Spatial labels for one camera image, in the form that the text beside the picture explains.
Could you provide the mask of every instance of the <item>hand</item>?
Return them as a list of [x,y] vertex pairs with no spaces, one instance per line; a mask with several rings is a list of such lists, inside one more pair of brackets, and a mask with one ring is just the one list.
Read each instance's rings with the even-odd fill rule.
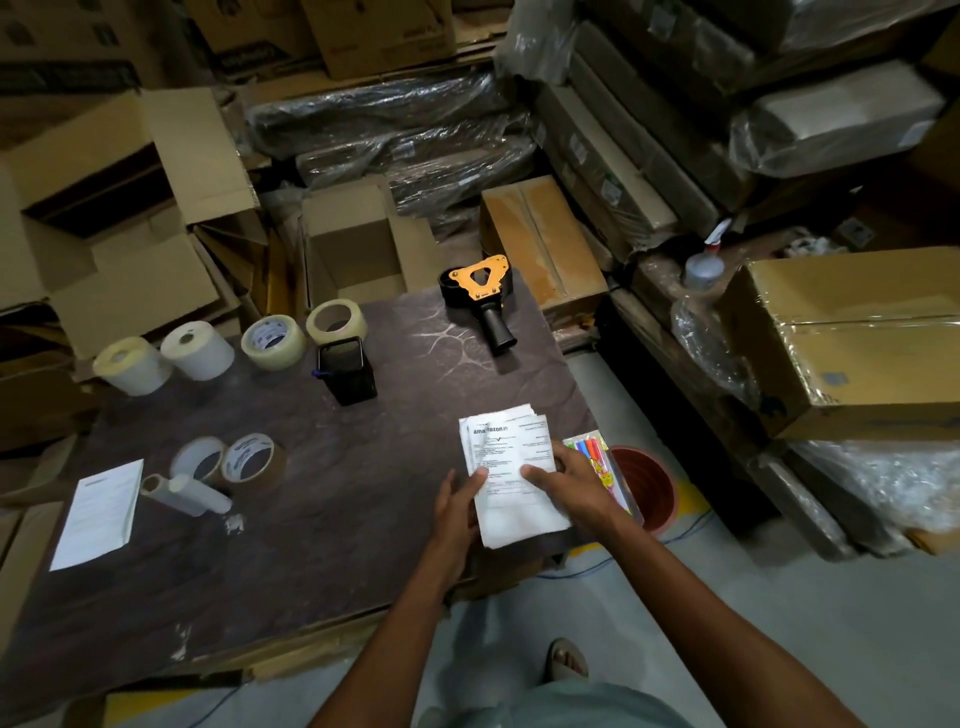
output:
[[602,538],[623,509],[583,453],[554,440],[553,456],[560,461],[556,473],[524,465],[520,474],[556,500],[578,525]]
[[453,492],[453,471],[446,474],[434,504],[433,535],[422,562],[438,573],[444,591],[451,589],[467,566],[467,552],[480,533],[473,497],[487,481],[487,469],[479,468],[466,484]]

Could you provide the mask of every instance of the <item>table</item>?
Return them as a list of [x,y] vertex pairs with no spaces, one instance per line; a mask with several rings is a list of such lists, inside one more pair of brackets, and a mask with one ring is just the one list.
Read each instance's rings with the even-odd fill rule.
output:
[[[313,379],[313,348],[263,372],[238,354],[221,377],[175,376],[105,407],[69,475],[145,458],[166,473],[189,440],[264,432],[287,450],[283,478],[237,488],[228,516],[191,519],[142,498],[131,542],[38,574],[0,661],[0,725],[211,655],[389,605],[429,537],[450,467],[464,470],[457,420],[530,402],[554,437],[596,427],[540,310],[515,271],[506,321],[518,343],[493,359],[451,323],[437,288],[362,308],[379,396],[340,407]],[[500,549],[517,562],[585,542],[574,531]],[[52,555],[47,554],[46,564]]]

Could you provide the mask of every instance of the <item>paper roll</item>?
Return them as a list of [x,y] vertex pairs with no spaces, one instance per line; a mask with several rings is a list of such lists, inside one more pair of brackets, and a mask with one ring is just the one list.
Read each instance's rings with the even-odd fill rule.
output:
[[306,332],[317,346],[332,344],[359,336],[367,338],[367,320],[353,301],[334,299],[321,303],[310,311],[306,319]]
[[191,321],[175,328],[160,344],[175,367],[196,381],[207,381],[230,368],[235,351],[206,321]]
[[233,507],[233,501],[227,496],[192,477],[177,475],[167,483],[171,496],[195,503],[208,511],[226,513]]
[[227,483],[272,485],[283,475],[286,460],[280,445],[255,432],[227,448],[221,472]]
[[147,475],[140,483],[140,495],[155,500],[158,503],[176,508],[187,516],[201,516],[206,508],[200,503],[170,492],[170,481],[163,475]]
[[172,372],[173,365],[139,336],[110,344],[93,360],[93,374],[131,397],[155,392]]
[[246,330],[240,348],[260,369],[293,366],[306,351],[306,337],[289,316],[267,316]]
[[170,462],[170,477],[186,475],[202,483],[222,483],[220,466],[227,446],[216,437],[198,437],[177,451]]

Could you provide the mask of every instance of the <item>document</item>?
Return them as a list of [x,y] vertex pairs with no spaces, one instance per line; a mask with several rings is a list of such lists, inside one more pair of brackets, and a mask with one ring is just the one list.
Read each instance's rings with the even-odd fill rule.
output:
[[75,567],[130,542],[143,460],[83,478],[70,504],[50,571]]
[[556,470],[545,416],[529,404],[475,415],[460,421],[460,436],[468,472],[488,471],[474,500],[484,546],[501,548],[571,526],[550,497],[520,475],[523,465]]

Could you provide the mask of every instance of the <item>plastic wrap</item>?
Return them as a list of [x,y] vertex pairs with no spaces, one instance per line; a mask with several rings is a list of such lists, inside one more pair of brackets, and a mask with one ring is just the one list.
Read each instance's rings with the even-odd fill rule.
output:
[[921,142],[944,98],[903,61],[772,93],[733,119],[731,159],[777,178],[903,152]]
[[576,33],[574,0],[516,0],[507,35],[493,51],[498,75],[561,85]]
[[900,528],[960,528],[960,442],[811,440],[790,447]]
[[670,306],[673,336],[707,376],[751,409],[760,405],[760,389],[743,358],[733,354],[723,326],[711,309],[693,301]]
[[707,0],[761,48],[829,48],[958,0]]
[[386,177],[401,215],[440,221],[448,208],[488,187],[530,175],[535,149],[530,138],[513,136],[489,147],[391,169]]
[[475,119],[462,119],[432,129],[389,132],[357,138],[352,133],[336,144],[297,155],[297,169],[311,189],[380,174],[398,165],[489,146],[509,133],[527,131],[530,114],[515,109]]
[[245,110],[253,146],[287,159],[357,137],[449,124],[505,111],[514,90],[489,68],[460,68],[341,88]]

